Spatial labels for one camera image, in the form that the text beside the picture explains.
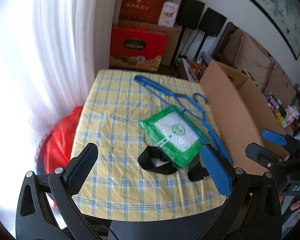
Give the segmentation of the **person right hand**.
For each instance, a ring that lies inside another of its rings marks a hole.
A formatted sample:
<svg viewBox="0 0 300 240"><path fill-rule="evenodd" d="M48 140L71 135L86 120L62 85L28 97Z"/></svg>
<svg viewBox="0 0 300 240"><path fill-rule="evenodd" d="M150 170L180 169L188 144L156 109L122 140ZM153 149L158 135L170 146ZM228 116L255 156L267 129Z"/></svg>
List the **person right hand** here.
<svg viewBox="0 0 300 240"><path fill-rule="evenodd" d="M284 214L287 210L300 210L300 199L295 196L279 196L281 204L281 213Z"/></svg>

